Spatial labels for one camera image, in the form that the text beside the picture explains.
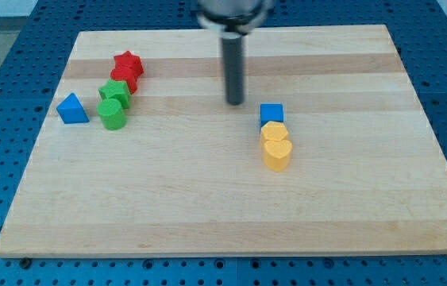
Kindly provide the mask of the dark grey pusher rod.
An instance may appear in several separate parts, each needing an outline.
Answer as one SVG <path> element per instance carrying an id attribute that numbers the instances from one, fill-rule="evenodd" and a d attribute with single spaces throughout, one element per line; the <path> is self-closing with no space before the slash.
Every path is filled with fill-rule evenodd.
<path id="1" fill-rule="evenodd" d="M 221 39 L 225 100 L 238 106 L 244 102 L 244 57 L 242 37 Z"/>

